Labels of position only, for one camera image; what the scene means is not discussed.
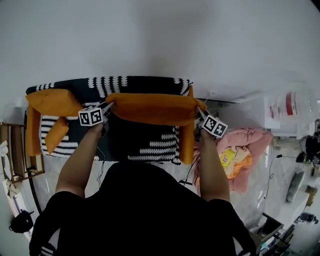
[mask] plastic bottle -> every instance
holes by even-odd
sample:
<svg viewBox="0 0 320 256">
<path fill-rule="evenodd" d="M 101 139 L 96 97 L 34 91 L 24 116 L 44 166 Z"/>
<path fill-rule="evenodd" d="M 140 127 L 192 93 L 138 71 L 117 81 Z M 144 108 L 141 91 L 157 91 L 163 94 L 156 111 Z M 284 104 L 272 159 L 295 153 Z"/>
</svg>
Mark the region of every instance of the plastic bottle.
<svg viewBox="0 0 320 256">
<path fill-rule="evenodd" d="M 285 123 L 313 122 L 319 116 L 319 107 L 311 89 L 298 89 L 274 97 L 270 102 L 271 116 Z"/>
</svg>

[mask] white floor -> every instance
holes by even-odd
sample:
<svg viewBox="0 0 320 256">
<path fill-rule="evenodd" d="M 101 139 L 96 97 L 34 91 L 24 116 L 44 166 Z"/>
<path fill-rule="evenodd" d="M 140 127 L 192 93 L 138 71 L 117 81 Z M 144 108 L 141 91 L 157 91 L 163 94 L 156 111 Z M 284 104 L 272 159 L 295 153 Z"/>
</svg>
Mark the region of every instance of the white floor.
<svg viewBox="0 0 320 256">
<path fill-rule="evenodd" d="M 276 158 L 271 166 L 271 173 L 274 173 L 274 177 L 269 183 L 267 200 L 259 204 L 259 198 L 267 190 L 269 166 L 274 156 L 282 154 L 283 156 L 296 157 L 298 153 L 299 150 L 283 149 L 277 151 L 270 146 L 269 156 L 267 154 L 262 156 L 250 174 L 247 191 L 245 193 L 231 192 L 231 203 L 247 228 L 255 227 L 263 212 L 276 217 L 280 212 L 281 205 L 286 200 L 287 191 L 296 168 L 302 170 L 311 168 L 311 166 L 306 166 L 303 163 L 296 163 L 294 158 Z M 35 191 L 42 209 L 45 208 L 48 200 L 55 192 L 59 172 L 66 160 L 65 158 L 44 156 L 45 173 L 34 178 Z M 104 164 L 102 181 L 113 163 L 106 162 Z M 185 179 L 190 168 L 189 165 L 175 166 L 170 163 L 160 164 L 159 166 L 170 173 L 177 181 Z M 85 190 L 86 197 L 98 191 L 97 177 L 101 167 L 102 162 L 93 162 L 91 175 Z M 190 185 L 186 187 L 196 192 L 194 187 Z"/>
</svg>

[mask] pink fabric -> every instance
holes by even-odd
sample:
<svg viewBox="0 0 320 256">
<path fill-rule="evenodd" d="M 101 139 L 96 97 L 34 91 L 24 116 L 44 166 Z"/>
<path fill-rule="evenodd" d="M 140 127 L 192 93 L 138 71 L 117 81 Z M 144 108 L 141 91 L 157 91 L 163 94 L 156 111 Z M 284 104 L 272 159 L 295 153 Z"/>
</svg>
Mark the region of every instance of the pink fabric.
<svg viewBox="0 0 320 256">
<path fill-rule="evenodd" d="M 242 128 L 231 131 L 224 135 L 221 139 L 215 140 L 216 149 L 219 156 L 221 156 L 226 147 L 230 146 L 245 146 L 250 150 L 252 155 L 252 165 L 242 167 L 234 179 L 229 179 L 229 187 L 231 191 L 237 191 L 241 193 L 246 192 L 250 172 L 272 139 L 273 135 L 268 131 L 259 128 Z M 199 144 L 196 144 L 195 148 L 193 160 L 195 161 L 197 159 L 197 163 L 195 163 L 194 167 L 192 168 L 194 179 L 198 177 L 198 163 L 200 161 L 198 158 L 200 155 L 198 149 Z"/>
</svg>

